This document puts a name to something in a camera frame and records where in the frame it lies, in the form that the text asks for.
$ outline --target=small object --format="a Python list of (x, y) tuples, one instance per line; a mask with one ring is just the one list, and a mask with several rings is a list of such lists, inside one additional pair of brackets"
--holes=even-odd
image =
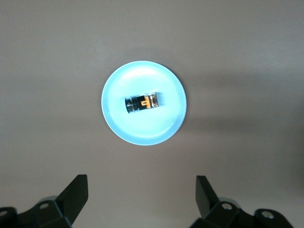
[(126, 98), (125, 106), (128, 113), (140, 111), (143, 109), (156, 108), (158, 107), (157, 95), (156, 93), (150, 93)]

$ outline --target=gray surface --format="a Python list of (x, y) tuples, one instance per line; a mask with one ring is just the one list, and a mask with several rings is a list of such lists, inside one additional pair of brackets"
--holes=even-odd
[[(188, 110), (156, 146), (107, 126), (100, 96), (134, 60), (171, 69)], [(88, 174), (83, 227), (187, 228), (195, 177), (248, 213), (304, 224), (303, 1), (0, 2), (0, 206)]]

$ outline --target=screw hole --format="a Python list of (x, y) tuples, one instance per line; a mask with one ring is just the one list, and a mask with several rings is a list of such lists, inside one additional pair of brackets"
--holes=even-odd
[(5, 216), (7, 213), (8, 213), (8, 211), (7, 211), (7, 210), (0, 211), (0, 217), (1, 217), (1, 216)]
[(267, 219), (273, 219), (273, 218), (274, 218), (274, 215), (273, 215), (271, 212), (266, 211), (266, 210), (264, 210), (264, 211), (262, 212), (262, 215), (263, 215), (265, 218), (267, 218)]
[(40, 209), (44, 209), (44, 208), (47, 208), (48, 207), (48, 203), (44, 203), (44, 204), (41, 204), (40, 205)]
[(222, 204), (223, 209), (225, 210), (232, 210), (232, 206), (228, 203), (223, 203)]

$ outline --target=plate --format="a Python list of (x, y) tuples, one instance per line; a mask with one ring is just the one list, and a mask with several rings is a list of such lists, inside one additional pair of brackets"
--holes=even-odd
[[(128, 113), (125, 99), (156, 93), (158, 107)], [(120, 138), (136, 145), (155, 145), (171, 138), (184, 121), (185, 91), (166, 67), (136, 61), (115, 70), (105, 83), (101, 107), (105, 120)]]

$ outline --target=table surface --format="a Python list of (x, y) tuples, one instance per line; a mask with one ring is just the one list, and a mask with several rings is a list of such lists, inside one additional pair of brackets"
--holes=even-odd
[[(1, 1), (0, 206), (87, 174), (83, 227), (188, 228), (196, 175), (249, 214), (304, 224), (304, 2)], [(106, 124), (108, 77), (136, 60), (184, 86), (185, 121), (136, 146)]]

